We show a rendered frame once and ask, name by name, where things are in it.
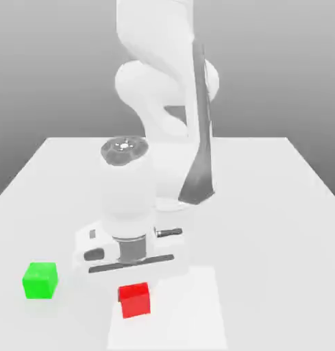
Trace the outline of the small red cube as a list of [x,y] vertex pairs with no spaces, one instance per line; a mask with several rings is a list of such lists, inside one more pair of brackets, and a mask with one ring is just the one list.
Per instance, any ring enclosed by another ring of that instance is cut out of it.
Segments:
[[118,301],[124,319],[151,313],[149,285],[147,282],[118,288]]

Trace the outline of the small green cube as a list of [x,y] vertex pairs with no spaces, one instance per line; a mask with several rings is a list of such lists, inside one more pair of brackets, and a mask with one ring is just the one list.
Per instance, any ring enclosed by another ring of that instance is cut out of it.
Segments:
[[31,262],[22,278],[27,299],[51,299],[58,285],[55,263]]

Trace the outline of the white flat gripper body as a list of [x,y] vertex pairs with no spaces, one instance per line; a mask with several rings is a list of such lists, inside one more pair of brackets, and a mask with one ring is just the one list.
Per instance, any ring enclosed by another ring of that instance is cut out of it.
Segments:
[[101,263],[85,268],[83,281],[89,285],[121,286],[157,282],[184,273],[184,256],[164,254],[135,263]]

